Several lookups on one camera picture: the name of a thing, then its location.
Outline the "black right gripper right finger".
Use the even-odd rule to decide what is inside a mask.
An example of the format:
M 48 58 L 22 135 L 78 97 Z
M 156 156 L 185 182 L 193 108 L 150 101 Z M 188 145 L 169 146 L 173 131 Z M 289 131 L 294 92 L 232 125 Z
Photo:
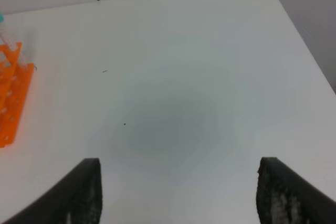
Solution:
M 256 208 L 260 223 L 335 223 L 335 201 L 276 157 L 260 160 Z

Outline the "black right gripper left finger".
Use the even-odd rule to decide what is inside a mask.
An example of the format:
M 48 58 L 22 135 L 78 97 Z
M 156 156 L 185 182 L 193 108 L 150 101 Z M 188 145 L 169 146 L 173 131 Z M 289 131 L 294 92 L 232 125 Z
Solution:
M 5 223 L 99 223 L 101 164 L 85 158 L 49 191 Z

